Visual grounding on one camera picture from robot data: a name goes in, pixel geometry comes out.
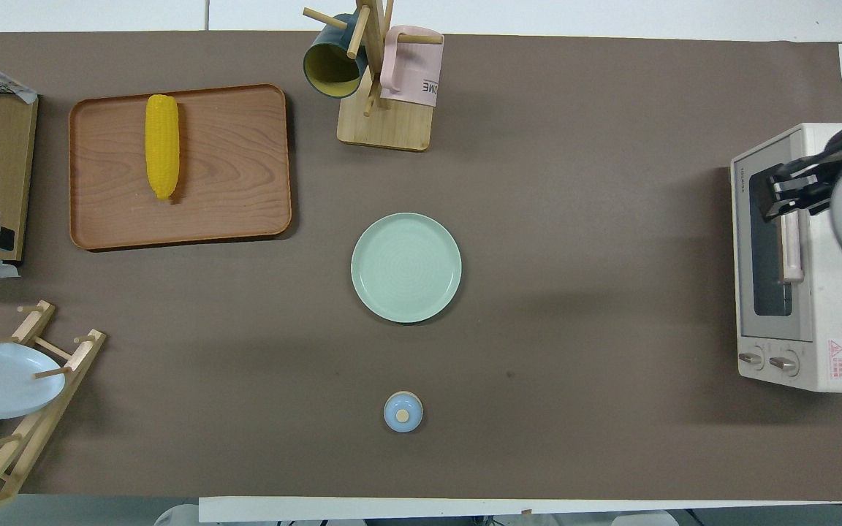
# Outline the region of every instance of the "mint green plate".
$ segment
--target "mint green plate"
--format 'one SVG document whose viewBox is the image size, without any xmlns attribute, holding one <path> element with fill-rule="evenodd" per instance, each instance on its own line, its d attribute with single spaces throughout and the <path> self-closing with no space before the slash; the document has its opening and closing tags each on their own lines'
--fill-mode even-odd
<svg viewBox="0 0 842 526">
<path fill-rule="evenodd" d="M 414 323 L 440 313 L 460 284 L 460 250 L 440 223 L 393 213 L 365 229 L 353 249 L 353 287 L 384 319 Z"/>
</svg>

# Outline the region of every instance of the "yellow corn cob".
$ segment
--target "yellow corn cob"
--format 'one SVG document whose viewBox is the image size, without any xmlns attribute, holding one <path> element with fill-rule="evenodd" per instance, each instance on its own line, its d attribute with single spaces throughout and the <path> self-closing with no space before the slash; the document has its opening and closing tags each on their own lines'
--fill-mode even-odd
<svg viewBox="0 0 842 526">
<path fill-rule="evenodd" d="M 145 104 L 145 169 L 158 199 L 168 199 L 174 193 L 180 168 L 178 103 L 172 96 L 153 94 Z"/>
</svg>

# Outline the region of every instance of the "toaster oven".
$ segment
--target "toaster oven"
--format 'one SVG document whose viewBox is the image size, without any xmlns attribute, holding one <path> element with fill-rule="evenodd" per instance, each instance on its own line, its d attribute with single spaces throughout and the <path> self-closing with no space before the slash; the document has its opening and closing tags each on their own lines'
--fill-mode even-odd
<svg viewBox="0 0 842 526">
<path fill-rule="evenodd" d="M 842 392 L 842 250 L 830 211 L 765 223 L 754 177 L 821 152 L 842 123 L 803 123 L 731 163 L 739 374 Z"/>
</svg>

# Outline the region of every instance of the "table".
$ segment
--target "table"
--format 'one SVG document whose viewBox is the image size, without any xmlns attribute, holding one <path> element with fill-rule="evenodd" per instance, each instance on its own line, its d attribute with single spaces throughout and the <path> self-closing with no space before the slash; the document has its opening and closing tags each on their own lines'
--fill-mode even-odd
<svg viewBox="0 0 842 526">
<path fill-rule="evenodd" d="M 68 337 L 110 334 L 26 489 L 842 500 L 842 395 L 735 374 L 725 173 L 793 123 L 842 120 L 835 45 L 452 37 L 412 156 L 334 140 L 336 104 L 287 52 L 312 36 L 0 34 L 0 69 L 42 94 L 24 277 L 0 282 L 0 313 L 44 297 Z M 260 81 L 289 99 L 287 235 L 70 244 L 74 102 Z M 411 327 L 348 283 L 358 234 L 399 210 L 464 255 L 457 299 Z M 383 429 L 398 389 L 425 401 L 417 434 Z"/>
</svg>

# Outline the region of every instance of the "mug handle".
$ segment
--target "mug handle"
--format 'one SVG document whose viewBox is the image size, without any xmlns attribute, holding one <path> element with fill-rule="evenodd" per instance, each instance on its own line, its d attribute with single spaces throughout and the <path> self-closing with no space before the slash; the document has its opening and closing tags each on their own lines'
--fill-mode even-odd
<svg viewBox="0 0 842 526">
<path fill-rule="evenodd" d="M 398 37 L 407 34 L 403 31 L 389 31 L 385 36 L 385 60 L 382 61 L 382 72 L 379 74 L 379 83 L 387 89 L 397 93 L 401 87 L 395 84 L 395 53 L 398 49 Z"/>
</svg>

